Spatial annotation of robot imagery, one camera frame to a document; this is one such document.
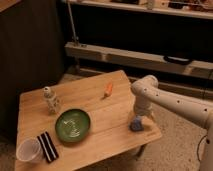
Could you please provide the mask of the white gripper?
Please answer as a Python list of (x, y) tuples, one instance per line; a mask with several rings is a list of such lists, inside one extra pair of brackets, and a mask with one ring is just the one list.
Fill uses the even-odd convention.
[(148, 117), (155, 122), (155, 115), (152, 112), (152, 106), (149, 100), (136, 98), (133, 109), (134, 109), (134, 112), (130, 111), (128, 115), (128, 121), (130, 123), (134, 120), (136, 115), (139, 115), (139, 116), (148, 115)]

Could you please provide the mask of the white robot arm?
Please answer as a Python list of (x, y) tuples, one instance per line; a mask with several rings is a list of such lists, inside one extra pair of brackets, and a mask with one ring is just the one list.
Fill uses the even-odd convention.
[(199, 171), (213, 171), (213, 102), (161, 90), (153, 75), (135, 81), (130, 89), (135, 96), (135, 116), (129, 126), (131, 131), (142, 131), (142, 117), (152, 113), (152, 103), (160, 105), (207, 130)]

